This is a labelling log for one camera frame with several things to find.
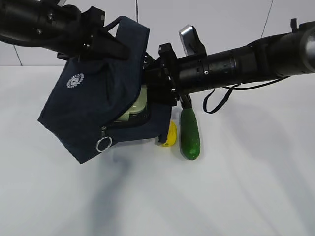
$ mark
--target black cable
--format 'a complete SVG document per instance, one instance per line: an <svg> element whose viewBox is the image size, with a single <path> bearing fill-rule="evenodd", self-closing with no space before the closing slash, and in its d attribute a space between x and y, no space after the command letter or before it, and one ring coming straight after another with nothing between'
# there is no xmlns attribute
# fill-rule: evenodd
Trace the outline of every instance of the black cable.
<svg viewBox="0 0 315 236"><path fill-rule="evenodd" d="M116 18L116 20L114 20L113 22L111 22L111 23L109 23L108 25L106 25L106 26L104 27L104 30L105 30L105 31L110 31L110 30L112 30L116 25L118 25L118 23L122 20L122 18L123 18L122 16Z"/></svg>
<svg viewBox="0 0 315 236"><path fill-rule="evenodd" d="M271 4L270 4L270 8L269 8L269 11L268 11L268 15L267 15L267 19L265 21L265 25L264 25L264 29L262 30L262 33L261 33L261 37L263 37L264 33L265 33L265 29L266 29L266 26L267 26L267 22L268 22L268 19L269 19L269 15L270 15L270 12L271 12L271 8L272 8L272 5L274 4L274 0L271 1Z"/></svg>
<svg viewBox="0 0 315 236"><path fill-rule="evenodd" d="M19 62L20 62L20 65L21 65L21 66L23 66L22 61L21 61L21 58L20 58L20 55L18 54L18 50L16 50L15 45L13 45L13 47L14 47L14 50L15 50L16 56L18 57L18 60L19 60Z"/></svg>
<svg viewBox="0 0 315 236"><path fill-rule="evenodd" d="M223 88L225 89L232 89L232 90L251 90L251 89L257 89L257 88L261 88L261 87L264 87L264 86L267 86L267 85L272 85L274 83L277 83L277 82L280 82L286 78L288 78L290 76L287 76L287 77L283 77L283 78L280 78L280 79L276 79L276 80L273 80L271 82L268 82L268 83L264 83L264 84L261 84L261 85L256 85L256 86L252 86L252 87L247 87L247 88L232 88L232 87L228 87L228 86L224 86Z"/></svg>

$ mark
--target printed logo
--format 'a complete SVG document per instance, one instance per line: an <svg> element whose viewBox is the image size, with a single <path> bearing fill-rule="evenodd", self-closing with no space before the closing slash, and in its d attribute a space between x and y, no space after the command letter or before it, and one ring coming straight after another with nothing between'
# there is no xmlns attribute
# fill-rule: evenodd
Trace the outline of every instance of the printed logo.
<svg viewBox="0 0 315 236"><path fill-rule="evenodd" d="M84 78L84 74L82 73L72 76L71 79L67 83L67 87L69 89L73 89L74 87L77 87L83 81L83 78Z"/></svg>

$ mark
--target black cylinder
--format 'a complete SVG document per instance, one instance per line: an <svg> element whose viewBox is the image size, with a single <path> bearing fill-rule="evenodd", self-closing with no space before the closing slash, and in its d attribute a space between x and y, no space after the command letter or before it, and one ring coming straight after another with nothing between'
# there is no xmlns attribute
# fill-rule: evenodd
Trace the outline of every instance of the black cylinder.
<svg viewBox="0 0 315 236"><path fill-rule="evenodd" d="M0 34L32 41L59 36L75 20L71 7L58 7L36 0L0 0Z"/></svg>
<svg viewBox="0 0 315 236"><path fill-rule="evenodd" d="M300 25L299 31L282 36L267 49L271 69L278 76L315 72L315 23Z"/></svg>
<svg viewBox="0 0 315 236"><path fill-rule="evenodd" d="M188 94L237 83L258 76L255 51L249 46L180 64L181 90Z"/></svg>

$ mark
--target white wall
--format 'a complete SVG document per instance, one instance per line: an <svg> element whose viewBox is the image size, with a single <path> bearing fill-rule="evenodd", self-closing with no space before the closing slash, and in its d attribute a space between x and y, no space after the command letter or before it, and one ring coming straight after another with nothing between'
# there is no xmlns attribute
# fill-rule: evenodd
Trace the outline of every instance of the white wall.
<svg viewBox="0 0 315 236"><path fill-rule="evenodd" d="M132 16L134 3L125 2L122 11ZM140 21L151 28L150 53L156 56L158 45L170 41L183 56L177 31L188 23L208 53L243 46L260 37L270 6L193 3L139 1ZM113 4L99 1L109 14ZM311 1L275 0L265 34L289 31L292 17L312 20L313 8ZM115 9L112 19L127 14ZM195 94L203 145L197 161L185 161L178 145L162 148L149 140L118 145L79 165L36 121L61 70L0 67L1 236L315 234L314 75L235 92L215 115L202 111L207 92ZM219 89L209 107L224 92Z"/></svg>

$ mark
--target cucumber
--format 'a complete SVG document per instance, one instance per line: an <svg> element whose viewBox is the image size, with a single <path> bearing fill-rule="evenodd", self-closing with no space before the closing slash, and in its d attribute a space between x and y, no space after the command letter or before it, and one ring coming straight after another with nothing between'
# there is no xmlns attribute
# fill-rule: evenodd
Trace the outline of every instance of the cucumber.
<svg viewBox="0 0 315 236"><path fill-rule="evenodd" d="M196 160L200 154L200 137L195 112L192 108L182 110L181 150L188 160Z"/></svg>

